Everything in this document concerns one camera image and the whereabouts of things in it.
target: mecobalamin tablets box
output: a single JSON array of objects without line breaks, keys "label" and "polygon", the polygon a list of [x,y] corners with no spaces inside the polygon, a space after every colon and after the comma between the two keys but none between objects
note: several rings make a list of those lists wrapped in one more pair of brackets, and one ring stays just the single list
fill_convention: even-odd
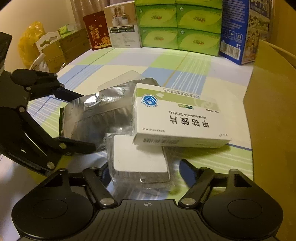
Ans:
[{"label": "mecobalamin tablets box", "polygon": [[214,99],[138,83],[133,96],[133,143],[217,148],[231,139]]}]

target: yellow plastic bag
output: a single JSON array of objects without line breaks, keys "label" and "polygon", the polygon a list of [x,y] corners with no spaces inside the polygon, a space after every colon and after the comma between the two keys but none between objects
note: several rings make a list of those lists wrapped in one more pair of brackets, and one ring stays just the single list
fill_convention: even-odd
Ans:
[{"label": "yellow plastic bag", "polygon": [[22,34],[18,44],[18,50],[22,62],[27,68],[30,68],[34,60],[38,58],[40,53],[35,42],[44,34],[46,33],[43,24],[38,21],[32,23]]}]

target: cardboard box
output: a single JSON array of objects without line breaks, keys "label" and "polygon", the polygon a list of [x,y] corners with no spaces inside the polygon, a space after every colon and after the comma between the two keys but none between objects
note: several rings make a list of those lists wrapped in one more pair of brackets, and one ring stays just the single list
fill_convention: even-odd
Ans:
[{"label": "cardboard box", "polygon": [[136,6],[155,4],[174,4],[175,0],[135,0]]},{"label": "cardboard box", "polygon": [[296,240],[296,56],[259,41],[244,107],[252,150],[254,181],[282,207],[277,233]]},{"label": "cardboard box", "polygon": [[90,44],[85,29],[79,30],[63,39],[53,42],[42,52],[51,73],[57,73],[61,66],[69,64],[89,50]]},{"label": "cardboard box", "polygon": [[178,49],[177,28],[140,28],[143,47]]},{"label": "cardboard box", "polygon": [[177,27],[176,5],[136,7],[140,27]]},{"label": "cardboard box", "polygon": [[178,28],[221,33],[222,10],[177,4]]},{"label": "cardboard box", "polygon": [[230,141],[211,98],[138,83],[133,104],[134,144],[217,148]]},{"label": "cardboard box", "polygon": [[220,54],[244,64],[255,60],[259,39],[267,40],[272,0],[224,0]]},{"label": "cardboard box", "polygon": [[176,0],[176,3],[222,9],[222,0]]},{"label": "cardboard box", "polygon": [[104,11],[83,17],[92,50],[111,47]]},{"label": "cardboard box", "polygon": [[219,48],[220,34],[178,29],[178,49],[217,56]]},{"label": "cardboard box", "polygon": [[104,9],[114,48],[141,48],[134,1],[113,4]]}]

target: crosshair marking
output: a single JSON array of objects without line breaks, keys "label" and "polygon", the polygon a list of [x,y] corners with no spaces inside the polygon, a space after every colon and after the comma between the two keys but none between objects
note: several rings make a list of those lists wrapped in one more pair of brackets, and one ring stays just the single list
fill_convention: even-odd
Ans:
[{"label": "crosshair marking", "polygon": [[144,205],[145,205],[146,207],[150,207],[150,206],[152,205],[152,203],[150,203],[150,202],[146,202],[146,203],[144,203]]}]

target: green tissue box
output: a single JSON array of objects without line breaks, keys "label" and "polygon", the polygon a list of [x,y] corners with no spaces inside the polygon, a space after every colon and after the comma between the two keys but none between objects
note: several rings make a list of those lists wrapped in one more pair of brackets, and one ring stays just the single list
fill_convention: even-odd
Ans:
[{"label": "green tissue box", "polygon": [[198,6],[205,6],[205,7],[214,7],[214,8],[222,9],[222,0],[176,0],[176,3],[198,5]]},{"label": "green tissue box", "polygon": [[135,0],[136,6],[174,3],[176,3],[175,0]]},{"label": "green tissue box", "polygon": [[178,49],[217,56],[220,34],[191,29],[178,29]]},{"label": "green tissue box", "polygon": [[140,27],[177,27],[176,5],[137,6]]},{"label": "green tissue box", "polygon": [[221,33],[222,10],[177,4],[179,28],[189,28],[212,33]]},{"label": "green tissue box", "polygon": [[140,28],[143,47],[178,49],[177,28]]}]

